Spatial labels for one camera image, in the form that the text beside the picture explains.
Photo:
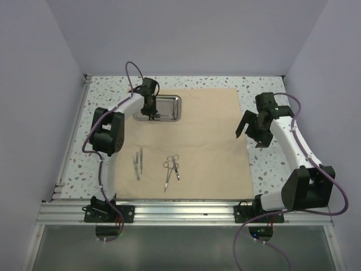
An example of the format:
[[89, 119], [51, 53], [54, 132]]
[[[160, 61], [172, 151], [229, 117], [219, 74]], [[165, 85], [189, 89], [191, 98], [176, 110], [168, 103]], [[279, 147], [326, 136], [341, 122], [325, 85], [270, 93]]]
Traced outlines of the steel instrument tray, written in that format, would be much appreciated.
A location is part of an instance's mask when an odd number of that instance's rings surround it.
[[182, 100], [178, 95], [158, 95], [156, 97], [157, 114], [154, 120], [142, 115], [141, 111], [133, 114], [136, 121], [167, 121], [175, 122], [181, 118]]

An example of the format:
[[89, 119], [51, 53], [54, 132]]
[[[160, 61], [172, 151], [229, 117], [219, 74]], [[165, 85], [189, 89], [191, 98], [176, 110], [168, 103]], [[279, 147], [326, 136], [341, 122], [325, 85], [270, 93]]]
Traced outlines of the steel surgical scissors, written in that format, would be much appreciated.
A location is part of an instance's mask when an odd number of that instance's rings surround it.
[[178, 171], [179, 165], [177, 163], [178, 159], [179, 159], [178, 154], [170, 155], [167, 157], [167, 161], [173, 163], [173, 169], [175, 171], [176, 178], [177, 178], [178, 182], [180, 183], [181, 181], [180, 181], [180, 175], [179, 175], [179, 171]]

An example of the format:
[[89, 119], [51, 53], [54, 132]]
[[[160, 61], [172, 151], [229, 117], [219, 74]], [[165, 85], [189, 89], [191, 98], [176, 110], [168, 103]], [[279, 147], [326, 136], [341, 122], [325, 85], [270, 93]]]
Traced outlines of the steel needle holder clamp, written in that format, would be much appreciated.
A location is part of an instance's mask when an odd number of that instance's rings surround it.
[[166, 190], [167, 190], [167, 188], [168, 188], [168, 184], [169, 184], [171, 172], [172, 172], [174, 169], [173, 169], [173, 164], [170, 165], [170, 163], [169, 163], [168, 161], [165, 161], [165, 162], [163, 163], [163, 167], [167, 169], [166, 181], [165, 181], [165, 187], [164, 187], [164, 192], [166, 192]]

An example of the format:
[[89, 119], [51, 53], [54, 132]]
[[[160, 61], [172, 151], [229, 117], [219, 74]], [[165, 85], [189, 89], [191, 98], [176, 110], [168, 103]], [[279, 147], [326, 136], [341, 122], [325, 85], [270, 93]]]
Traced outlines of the beige cloth wrap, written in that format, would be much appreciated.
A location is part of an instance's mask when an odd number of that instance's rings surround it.
[[[172, 90], [181, 97], [175, 122], [125, 123], [125, 143], [115, 160], [115, 188], [126, 199], [248, 199], [253, 184], [244, 136], [236, 138], [241, 119], [235, 89]], [[143, 148], [143, 173], [137, 181], [133, 158]], [[180, 183], [175, 171], [164, 192], [163, 163], [178, 154]]]

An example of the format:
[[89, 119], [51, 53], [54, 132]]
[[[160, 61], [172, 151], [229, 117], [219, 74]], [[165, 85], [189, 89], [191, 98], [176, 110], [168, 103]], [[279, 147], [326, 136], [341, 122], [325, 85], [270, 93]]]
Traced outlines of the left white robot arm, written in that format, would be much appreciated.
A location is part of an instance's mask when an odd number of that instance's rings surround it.
[[128, 94], [126, 99], [111, 109], [98, 107], [93, 114], [93, 122], [86, 142], [91, 144], [90, 153], [99, 157], [98, 188], [100, 195], [91, 198], [90, 206], [102, 220], [109, 222], [115, 218], [123, 221], [122, 213], [117, 208], [114, 198], [115, 186], [109, 177], [104, 177], [109, 170], [112, 158], [122, 149], [125, 141], [125, 121], [127, 118], [141, 112], [154, 118], [157, 114], [155, 94]]

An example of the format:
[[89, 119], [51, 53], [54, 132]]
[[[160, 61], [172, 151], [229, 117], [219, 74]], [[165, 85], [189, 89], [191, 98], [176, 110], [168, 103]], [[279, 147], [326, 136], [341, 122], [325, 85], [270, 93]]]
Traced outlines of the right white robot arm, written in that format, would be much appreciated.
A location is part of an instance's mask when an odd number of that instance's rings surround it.
[[301, 211], [326, 207], [336, 176], [331, 166], [324, 166], [312, 155], [296, 126], [294, 113], [288, 106], [267, 107], [258, 113], [245, 111], [236, 136], [245, 133], [258, 148], [270, 146], [276, 139], [290, 167], [290, 176], [280, 190], [258, 194], [251, 202], [240, 201], [235, 211], [246, 218], [265, 221], [275, 211]]

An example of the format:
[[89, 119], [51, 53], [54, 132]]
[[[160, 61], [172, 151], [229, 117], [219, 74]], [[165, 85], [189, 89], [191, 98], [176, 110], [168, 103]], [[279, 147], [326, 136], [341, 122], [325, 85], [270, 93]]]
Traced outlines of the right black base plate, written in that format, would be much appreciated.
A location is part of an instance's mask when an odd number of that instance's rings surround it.
[[252, 223], [277, 223], [281, 224], [285, 222], [284, 215], [270, 215], [270, 212], [264, 211], [260, 205], [251, 200], [242, 200], [237, 205], [233, 206], [234, 220], [238, 224], [245, 223], [251, 219]]

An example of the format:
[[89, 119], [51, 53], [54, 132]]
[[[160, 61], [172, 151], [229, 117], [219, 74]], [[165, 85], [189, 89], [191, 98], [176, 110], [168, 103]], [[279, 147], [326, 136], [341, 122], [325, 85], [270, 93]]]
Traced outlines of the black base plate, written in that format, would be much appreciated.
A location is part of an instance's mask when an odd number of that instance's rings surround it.
[[116, 205], [117, 210], [123, 215], [121, 218], [118, 213], [111, 208], [108, 204], [105, 208], [99, 209], [87, 205], [82, 207], [85, 213], [84, 222], [87, 223], [112, 223], [112, 222], [124, 222], [133, 223], [135, 216], [135, 206], [132, 205]]
[[234, 220], [238, 224], [245, 223], [251, 219], [252, 223], [277, 223], [281, 224], [285, 222], [284, 215], [270, 215], [270, 212], [264, 211], [260, 205], [251, 200], [242, 200], [237, 205], [233, 206]]

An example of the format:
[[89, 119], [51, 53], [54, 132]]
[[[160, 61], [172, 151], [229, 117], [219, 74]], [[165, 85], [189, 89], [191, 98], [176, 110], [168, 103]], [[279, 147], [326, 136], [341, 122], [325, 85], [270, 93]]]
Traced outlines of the aluminium rail frame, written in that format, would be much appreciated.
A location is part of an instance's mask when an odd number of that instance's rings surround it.
[[[131, 226], [236, 226], [232, 201], [118, 201], [132, 205], [135, 213]], [[57, 200], [42, 203], [38, 225], [91, 225], [85, 221], [85, 200]]]

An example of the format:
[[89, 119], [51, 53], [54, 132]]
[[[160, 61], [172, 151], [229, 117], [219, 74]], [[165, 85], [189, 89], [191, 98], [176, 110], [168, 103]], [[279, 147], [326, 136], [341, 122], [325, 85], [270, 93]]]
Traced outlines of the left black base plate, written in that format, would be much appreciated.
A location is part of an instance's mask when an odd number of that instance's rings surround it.
[[87, 223], [112, 223], [112, 222], [124, 222], [133, 223], [135, 216], [135, 206], [132, 205], [116, 205], [117, 210], [123, 215], [121, 218], [118, 213], [111, 208], [108, 204], [105, 208], [99, 209], [87, 205], [82, 207], [85, 213], [84, 222]]

